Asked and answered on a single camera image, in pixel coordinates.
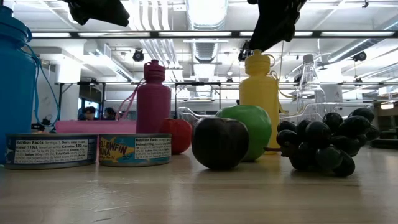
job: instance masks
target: tuna can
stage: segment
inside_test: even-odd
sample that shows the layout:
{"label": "tuna can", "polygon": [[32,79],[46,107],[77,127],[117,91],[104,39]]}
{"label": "tuna can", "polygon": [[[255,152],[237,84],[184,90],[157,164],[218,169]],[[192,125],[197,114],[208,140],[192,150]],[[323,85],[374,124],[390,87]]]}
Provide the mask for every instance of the tuna can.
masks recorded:
{"label": "tuna can", "polygon": [[7,169],[54,169],[95,163],[97,135],[7,135]]}
{"label": "tuna can", "polygon": [[104,166],[153,166],[171,160],[171,134],[102,134],[99,137],[99,163]]}

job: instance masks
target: red tomato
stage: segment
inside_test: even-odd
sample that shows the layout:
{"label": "red tomato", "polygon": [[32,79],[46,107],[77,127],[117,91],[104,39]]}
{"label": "red tomato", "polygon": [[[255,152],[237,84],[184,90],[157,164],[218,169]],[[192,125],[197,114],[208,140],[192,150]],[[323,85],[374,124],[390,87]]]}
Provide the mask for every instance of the red tomato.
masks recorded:
{"label": "red tomato", "polygon": [[191,145],[192,126],[182,119],[165,119],[160,133],[172,135],[172,154],[185,152]]}

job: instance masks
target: yellow water bottle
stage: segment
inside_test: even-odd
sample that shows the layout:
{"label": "yellow water bottle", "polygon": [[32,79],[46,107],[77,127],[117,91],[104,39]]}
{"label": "yellow water bottle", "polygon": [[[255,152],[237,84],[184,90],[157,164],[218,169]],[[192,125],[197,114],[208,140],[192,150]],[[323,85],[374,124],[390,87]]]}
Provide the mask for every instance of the yellow water bottle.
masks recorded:
{"label": "yellow water bottle", "polygon": [[270,58],[260,50],[245,60],[246,74],[249,78],[239,85],[241,105],[256,105],[267,111],[272,122],[272,134],[268,147],[280,148],[276,142],[279,124],[278,81],[269,75]]}

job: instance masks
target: pink water bottle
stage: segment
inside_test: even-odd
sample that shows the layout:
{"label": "pink water bottle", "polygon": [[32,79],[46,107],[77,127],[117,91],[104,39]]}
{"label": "pink water bottle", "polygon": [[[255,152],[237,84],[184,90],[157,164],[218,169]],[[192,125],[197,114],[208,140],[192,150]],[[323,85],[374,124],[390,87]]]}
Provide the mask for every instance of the pink water bottle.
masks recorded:
{"label": "pink water bottle", "polygon": [[137,90],[137,133],[159,133],[163,120],[170,118],[172,91],[162,84],[165,71],[158,60],[144,65],[146,83]]}

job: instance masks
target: pink lid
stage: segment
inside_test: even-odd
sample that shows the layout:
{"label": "pink lid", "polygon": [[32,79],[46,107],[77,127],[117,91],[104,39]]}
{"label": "pink lid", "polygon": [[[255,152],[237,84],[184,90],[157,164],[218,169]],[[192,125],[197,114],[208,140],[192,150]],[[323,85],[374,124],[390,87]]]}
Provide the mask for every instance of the pink lid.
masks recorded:
{"label": "pink lid", "polygon": [[166,68],[159,65],[158,60],[152,60],[144,65],[144,78],[147,82],[165,80]]}

